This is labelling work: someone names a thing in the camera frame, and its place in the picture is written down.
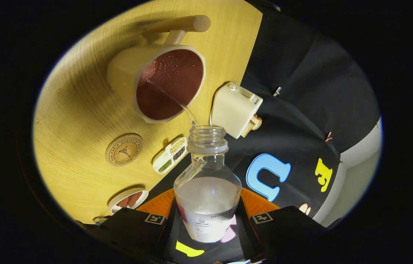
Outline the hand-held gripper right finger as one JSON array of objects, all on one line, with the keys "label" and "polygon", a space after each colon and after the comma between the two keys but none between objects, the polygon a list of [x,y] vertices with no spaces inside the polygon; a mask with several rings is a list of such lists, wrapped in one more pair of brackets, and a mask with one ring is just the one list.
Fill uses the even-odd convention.
[{"label": "hand-held gripper right finger", "polygon": [[327,232],[297,207],[281,208],[245,188],[235,216],[240,248],[251,262],[284,263]]}]

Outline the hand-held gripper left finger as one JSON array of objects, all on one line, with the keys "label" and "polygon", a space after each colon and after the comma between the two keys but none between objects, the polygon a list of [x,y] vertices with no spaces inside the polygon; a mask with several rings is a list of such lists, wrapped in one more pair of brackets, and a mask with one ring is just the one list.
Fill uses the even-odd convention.
[{"label": "hand-held gripper left finger", "polygon": [[176,216],[173,189],[164,191],[137,209],[122,208],[99,224],[78,222],[88,234],[142,264],[173,264],[169,250],[176,242],[171,232]]}]

